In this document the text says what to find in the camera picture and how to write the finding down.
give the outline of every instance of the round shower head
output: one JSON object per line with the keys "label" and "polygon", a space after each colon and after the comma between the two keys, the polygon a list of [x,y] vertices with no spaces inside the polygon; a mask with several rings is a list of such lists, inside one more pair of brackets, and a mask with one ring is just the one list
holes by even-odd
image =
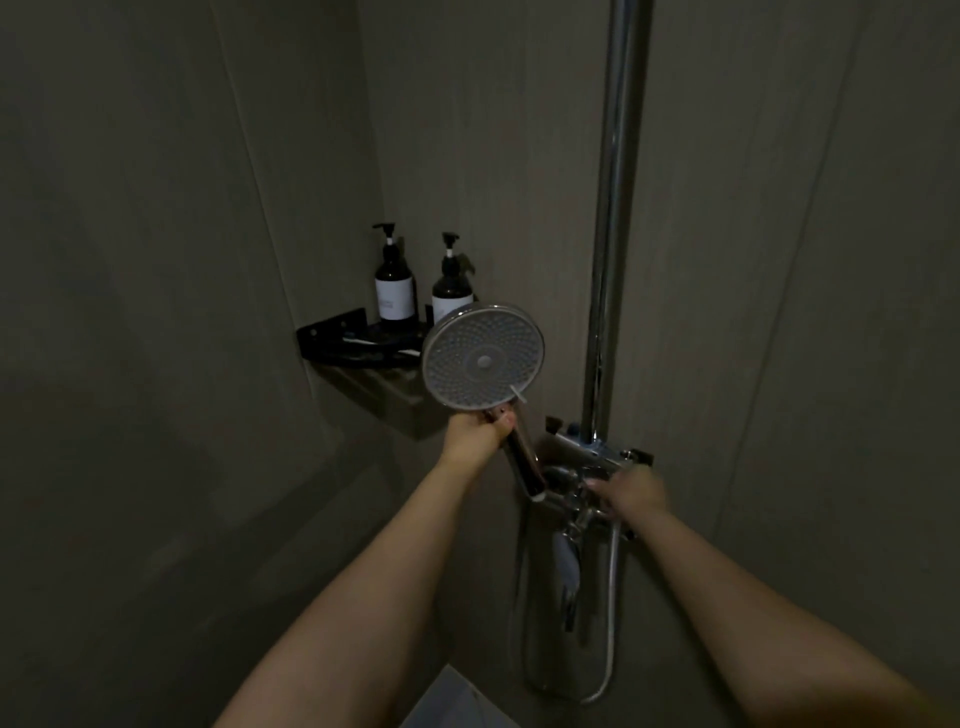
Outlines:
{"label": "round shower head", "polygon": [[472,303],[443,318],[423,342],[423,382],[441,404],[489,410],[518,397],[543,364],[533,320],[502,303]]}

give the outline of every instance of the person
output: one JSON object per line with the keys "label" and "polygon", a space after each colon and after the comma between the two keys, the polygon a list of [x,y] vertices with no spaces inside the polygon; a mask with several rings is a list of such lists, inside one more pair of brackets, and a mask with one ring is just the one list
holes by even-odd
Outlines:
{"label": "person", "polygon": [[[310,604],[215,728],[366,728],[387,719],[430,613],[471,484],[516,424],[450,418],[443,452],[394,518]],[[636,466],[588,486],[653,553],[747,716],[760,725],[935,725],[922,695],[670,513]]]}

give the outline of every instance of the shampoo bottle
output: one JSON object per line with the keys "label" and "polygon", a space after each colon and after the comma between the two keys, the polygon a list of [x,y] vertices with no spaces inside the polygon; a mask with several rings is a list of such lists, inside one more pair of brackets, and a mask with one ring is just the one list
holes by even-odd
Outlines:
{"label": "shampoo bottle", "polygon": [[456,232],[444,233],[446,255],[441,266],[443,275],[433,286],[433,320],[439,322],[448,313],[473,303],[473,289],[460,272],[460,261],[453,254],[453,244],[460,237]]}
{"label": "shampoo bottle", "polygon": [[417,326],[417,297],[414,276],[394,242],[394,223],[378,223],[387,242],[383,246],[383,264],[376,269],[376,304],[380,325],[385,331],[404,331]]}

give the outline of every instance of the floor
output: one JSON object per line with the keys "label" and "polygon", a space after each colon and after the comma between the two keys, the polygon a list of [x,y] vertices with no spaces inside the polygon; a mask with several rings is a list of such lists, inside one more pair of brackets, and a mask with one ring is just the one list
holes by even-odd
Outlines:
{"label": "floor", "polygon": [[447,665],[400,728],[517,728],[459,672]]}

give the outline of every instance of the hand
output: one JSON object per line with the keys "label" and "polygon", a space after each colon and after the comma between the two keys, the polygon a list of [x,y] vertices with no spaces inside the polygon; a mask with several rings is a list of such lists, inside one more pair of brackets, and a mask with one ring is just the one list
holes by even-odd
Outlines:
{"label": "hand", "polygon": [[516,426],[516,412],[508,404],[500,418],[488,422],[482,412],[460,412],[450,418],[444,436],[439,465],[449,467],[472,480],[500,447],[503,438]]}
{"label": "hand", "polygon": [[669,511],[663,481],[646,465],[634,465],[610,480],[588,480],[587,487],[608,500],[617,515],[631,525],[647,513]]}

